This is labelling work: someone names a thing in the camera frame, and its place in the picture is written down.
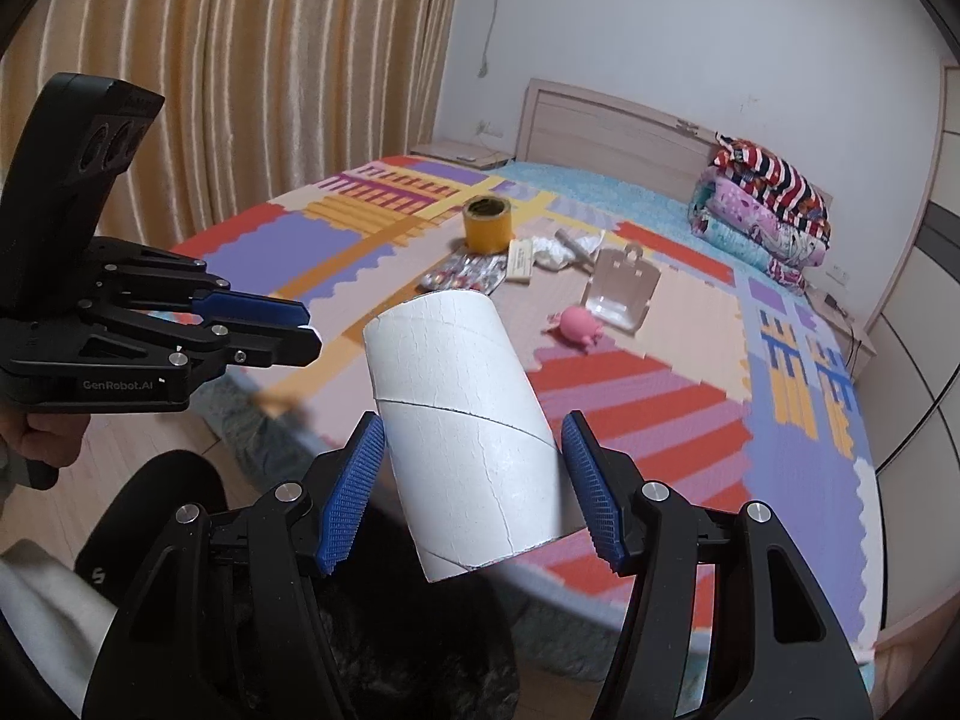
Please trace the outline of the person left hand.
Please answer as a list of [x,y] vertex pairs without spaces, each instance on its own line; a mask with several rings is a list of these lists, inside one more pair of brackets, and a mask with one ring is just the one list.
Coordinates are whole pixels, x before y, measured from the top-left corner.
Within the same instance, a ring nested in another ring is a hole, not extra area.
[[28,415],[2,408],[2,439],[15,454],[53,468],[73,465],[82,453],[88,415]]

